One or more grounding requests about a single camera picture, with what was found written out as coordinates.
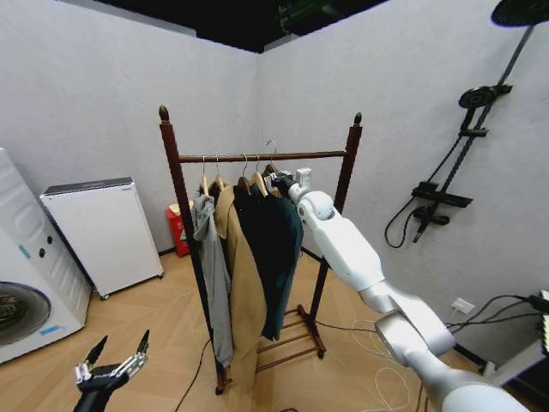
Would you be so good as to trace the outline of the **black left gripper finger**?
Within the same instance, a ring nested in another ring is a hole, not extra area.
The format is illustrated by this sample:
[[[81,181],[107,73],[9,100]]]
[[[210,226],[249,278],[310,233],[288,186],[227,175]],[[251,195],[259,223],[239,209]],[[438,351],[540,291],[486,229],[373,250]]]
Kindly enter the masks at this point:
[[[148,361],[147,351],[149,333],[150,330],[145,331],[137,351],[113,371],[114,378],[127,376],[128,379],[132,379],[132,377],[145,366]]]
[[[92,347],[85,360],[75,367],[76,383],[82,383],[91,379],[93,366],[99,359],[100,354],[106,345],[106,341],[107,336],[104,336],[94,347]]]

